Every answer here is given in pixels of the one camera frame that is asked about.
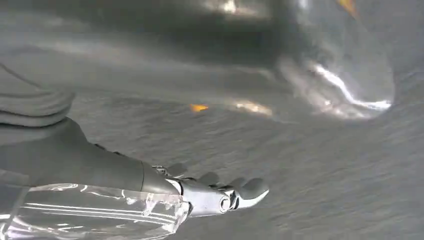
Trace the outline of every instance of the clear plastic cover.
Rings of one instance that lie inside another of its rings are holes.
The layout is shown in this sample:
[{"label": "clear plastic cover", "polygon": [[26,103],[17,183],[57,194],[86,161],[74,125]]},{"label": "clear plastic cover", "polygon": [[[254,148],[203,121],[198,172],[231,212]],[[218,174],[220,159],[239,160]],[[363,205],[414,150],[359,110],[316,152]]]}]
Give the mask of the clear plastic cover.
[{"label": "clear plastic cover", "polygon": [[21,239],[163,239],[187,218],[180,195],[82,184],[30,188],[4,234]]}]

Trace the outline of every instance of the orange light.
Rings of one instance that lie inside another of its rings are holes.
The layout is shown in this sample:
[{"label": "orange light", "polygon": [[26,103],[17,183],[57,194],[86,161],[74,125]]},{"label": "orange light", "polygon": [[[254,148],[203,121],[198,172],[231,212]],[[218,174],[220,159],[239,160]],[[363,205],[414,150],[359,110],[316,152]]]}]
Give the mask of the orange light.
[{"label": "orange light", "polygon": [[193,112],[198,113],[198,112],[201,112],[203,110],[208,109],[209,107],[205,106],[205,105],[190,104],[190,108]]},{"label": "orange light", "polygon": [[355,7],[355,0],[338,0],[338,3],[343,6],[352,16],[356,17],[357,9]]}]

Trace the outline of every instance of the gray cloth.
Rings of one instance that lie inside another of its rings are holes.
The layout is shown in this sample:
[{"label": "gray cloth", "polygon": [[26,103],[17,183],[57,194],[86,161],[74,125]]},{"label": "gray cloth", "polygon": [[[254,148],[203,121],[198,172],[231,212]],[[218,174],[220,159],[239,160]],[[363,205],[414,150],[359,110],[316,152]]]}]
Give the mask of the gray cloth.
[{"label": "gray cloth", "polygon": [[0,64],[0,124],[43,127],[68,114],[75,94],[42,89]]}]

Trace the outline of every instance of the blurred background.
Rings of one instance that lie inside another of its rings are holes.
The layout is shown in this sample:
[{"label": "blurred background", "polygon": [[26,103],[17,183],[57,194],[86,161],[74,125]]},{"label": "blurred background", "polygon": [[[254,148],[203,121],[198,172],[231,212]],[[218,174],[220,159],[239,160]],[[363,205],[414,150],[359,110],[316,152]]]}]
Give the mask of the blurred background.
[{"label": "blurred background", "polygon": [[357,0],[357,10],[397,86],[375,121],[317,130],[104,93],[80,94],[71,117],[90,141],[151,164],[270,184],[256,208],[191,219],[169,240],[422,240],[424,1]]}]

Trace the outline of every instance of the shiny reflective surface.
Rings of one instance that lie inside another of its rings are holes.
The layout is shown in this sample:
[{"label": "shiny reflective surface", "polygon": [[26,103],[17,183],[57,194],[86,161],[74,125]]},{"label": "shiny reflective surface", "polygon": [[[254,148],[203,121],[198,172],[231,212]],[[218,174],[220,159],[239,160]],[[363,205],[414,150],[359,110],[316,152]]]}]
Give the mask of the shiny reflective surface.
[{"label": "shiny reflective surface", "polygon": [[7,214],[2,239],[139,240],[175,233],[188,205],[179,195],[65,183],[31,188]]},{"label": "shiny reflective surface", "polygon": [[316,126],[373,119],[395,96],[381,47],[337,0],[1,0],[0,63],[49,88]]}]

